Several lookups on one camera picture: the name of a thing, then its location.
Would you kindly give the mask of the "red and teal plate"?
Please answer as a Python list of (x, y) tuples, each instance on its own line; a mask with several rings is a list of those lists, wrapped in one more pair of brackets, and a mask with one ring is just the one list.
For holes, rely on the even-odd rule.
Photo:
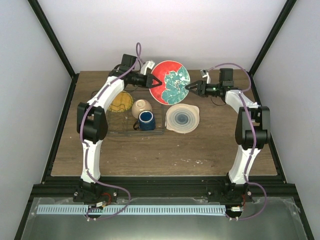
[(151, 96), (162, 105), (175, 105), (183, 101), (189, 91), (186, 85), (191, 83), (188, 70), (179, 62), (165, 60), (158, 63), (151, 74), (162, 82), (161, 85), (150, 88)]

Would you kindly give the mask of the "beige ceramic bowl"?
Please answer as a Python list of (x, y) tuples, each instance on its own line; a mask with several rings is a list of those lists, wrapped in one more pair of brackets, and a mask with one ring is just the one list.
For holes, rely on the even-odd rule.
[(143, 111), (153, 111), (151, 104), (145, 99), (136, 100), (131, 107), (132, 116), (138, 119), (139, 114)]

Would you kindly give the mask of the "yellow woven pattern plate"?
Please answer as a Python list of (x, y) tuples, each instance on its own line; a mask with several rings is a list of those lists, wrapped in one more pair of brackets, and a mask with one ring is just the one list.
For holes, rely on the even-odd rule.
[(109, 105), (108, 110), (113, 113), (122, 113), (131, 109), (134, 99), (126, 91), (120, 92), (112, 103)]

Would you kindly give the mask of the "translucent plastic lid plate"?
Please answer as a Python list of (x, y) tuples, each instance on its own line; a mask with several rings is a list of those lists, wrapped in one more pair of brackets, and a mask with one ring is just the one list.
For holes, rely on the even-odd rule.
[(165, 115), (165, 126), (179, 134), (193, 132), (200, 123), (200, 110), (195, 105), (179, 103), (171, 106)]

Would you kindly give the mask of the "dark blue ceramic mug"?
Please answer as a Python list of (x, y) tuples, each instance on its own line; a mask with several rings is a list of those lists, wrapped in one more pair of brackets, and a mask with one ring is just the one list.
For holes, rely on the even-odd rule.
[(135, 131), (153, 131), (156, 129), (156, 119), (154, 114), (149, 110), (142, 111), (133, 124), (133, 129)]

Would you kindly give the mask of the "black wire dish rack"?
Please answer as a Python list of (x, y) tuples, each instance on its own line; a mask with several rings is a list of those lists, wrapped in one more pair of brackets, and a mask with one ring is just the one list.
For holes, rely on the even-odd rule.
[(132, 109), (127, 111), (106, 112), (106, 120), (108, 124), (107, 136), (151, 136), (162, 135), (165, 131), (165, 115), (166, 108), (162, 105), (152, 107), (152, 113), (155, 117), (154, 130), (134, 130), (133, 126), (136, 118), (132, 115)]

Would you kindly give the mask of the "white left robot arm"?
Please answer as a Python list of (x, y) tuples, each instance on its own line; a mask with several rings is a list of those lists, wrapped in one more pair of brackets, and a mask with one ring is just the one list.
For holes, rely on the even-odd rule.
[(152, 89), (161, 86), (161, 81), (149, 73), (155, 66), (152, 60), (146, 61), (140, 71), (134, 71), (139, 63), (137, 56), (124, 54), (121, 63), (109, 73), (101, 89), (87, 102), (77, 106), (76, 130), (83, 149), (81, 179), (95, 184), (101, 177), (100, 150), (108, 132), (106, 112), (113, 100), (127, 85)]

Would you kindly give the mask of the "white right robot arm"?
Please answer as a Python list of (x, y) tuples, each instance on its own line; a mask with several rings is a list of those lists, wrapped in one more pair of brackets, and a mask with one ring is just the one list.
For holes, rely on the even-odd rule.
[(238, 148), (234, 164), (228, 172), (231, 183), (222, 188), (223, 198), (232, 202), (240, 196), (240, 189), (237, 185), (249, 182), (249, 173), (255, 158), (270, 141), (270, 109), (251, 101), (245, 96), (243, 90), (234, 86), (232, 68), (219, 70), (217, 84), (210, 83), (207, 70), (202, 70), (201, 75), (207, 80), (190, 83), (185, 89), (200, 97), (221, 98), (237, 113), (234, 135)]

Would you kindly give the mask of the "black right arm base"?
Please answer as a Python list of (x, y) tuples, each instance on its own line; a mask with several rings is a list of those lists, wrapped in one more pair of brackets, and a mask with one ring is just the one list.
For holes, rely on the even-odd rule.
[(245, 199), (248, 184), (235, 184), (225, 180), (208, 180), (205, 191), (212, 202), (238, 203)]

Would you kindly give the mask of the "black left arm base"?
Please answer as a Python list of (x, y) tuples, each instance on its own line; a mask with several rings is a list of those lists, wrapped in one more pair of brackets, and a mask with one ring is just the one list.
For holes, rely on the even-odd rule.
[(83, 203), (112, 203), (117, 199), (117, 196), (118, 190), (116, 188), (80, 180), (74, 190), (73, 201)]

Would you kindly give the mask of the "black aluminium frame rail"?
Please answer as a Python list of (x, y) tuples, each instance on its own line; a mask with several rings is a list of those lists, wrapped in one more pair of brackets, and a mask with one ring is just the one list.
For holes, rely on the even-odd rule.
[[(296, 186), (287, 183), (280, 176), (252, 176), (246, 192), (260, 197), (263, 191), (269, 197), (295, 197)], [(102, 176), (100, 181), (113, 188), (127, 189), (133, 198), (161, 197), (208, 197), (206, 183), (209, 180), (228, 181), (226, 176)], [(73, 197), (80, 179), (78, 177), (48, 176), (40, 184), (35, 184), (32, 197)]]

